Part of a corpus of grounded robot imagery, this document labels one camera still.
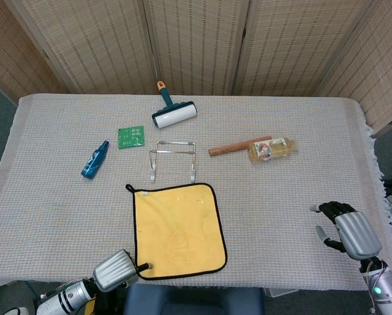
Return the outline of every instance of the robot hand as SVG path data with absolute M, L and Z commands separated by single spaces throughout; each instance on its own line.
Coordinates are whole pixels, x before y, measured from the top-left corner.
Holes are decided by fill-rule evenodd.
M 340 237 L 340 241 L 331 240 L 323 228 L 317 225 L 315 229 L 321 241 L 361 262 L 360 271 L 372 300 L 369 314 L 376 313 L 376 303 L 383 315 L 392 315 L 392 272 L 376 256 L 382 245 L 365 214 L 336 201 L 314 205 L 310 210 L 323 212 L 336 226 Z

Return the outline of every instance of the wooden stick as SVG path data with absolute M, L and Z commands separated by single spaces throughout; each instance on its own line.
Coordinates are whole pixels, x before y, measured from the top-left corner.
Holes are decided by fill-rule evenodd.
M 241 141 L 232 144 L 226 144 L 225 146 L 218 146 L 216 148 L 209 149 L 210 156 L 219 156 L 220 154 L 235 152 L 239 150 L 244 150 L 248 148 L 248 145 L 253 142 L 264 141 L 272 139 L 271 136 L 263 136 L 261 138 L 255 138 L 247 141 Z

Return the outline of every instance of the lint roller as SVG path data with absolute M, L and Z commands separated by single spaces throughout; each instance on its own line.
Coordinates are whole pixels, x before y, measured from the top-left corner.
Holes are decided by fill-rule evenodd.
M 162 110 L 159 110 L 152 115 L 152 120 L 154 120 L 154 124 L 158 128 L 164 128 L 166 126 L 172 125 L 173 123 L 178 123 L 179 121 L 189 119 L 197 115 L 194 102 L 191 101 L 173 104 L 164 82 L 158 81 L 157 86 L 159 89 L 159 94 L 161 94 L 165 104 L 167 104 L 167 106 Z

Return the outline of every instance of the white roller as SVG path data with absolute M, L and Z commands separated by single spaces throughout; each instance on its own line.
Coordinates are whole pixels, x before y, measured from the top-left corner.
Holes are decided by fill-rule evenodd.
M 196 106 L 189 105 L 157 116 L 155 117 L 155 120 L 157 121 L 158 128 L 163 128 L 172 125 L 173 123 L 178 123 L 179 121 L 195 117 L 196 115 Z

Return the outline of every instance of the bottle label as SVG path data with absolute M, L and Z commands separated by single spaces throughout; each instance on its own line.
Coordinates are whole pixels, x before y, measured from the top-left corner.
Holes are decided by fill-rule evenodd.
M 284 138 L 274 138 L 271 140 L 255 142 L 257 157 L 262 161 L 267 161 L 272 155 L 272 144 L 283 144 L 286 146 L 286 141 Z

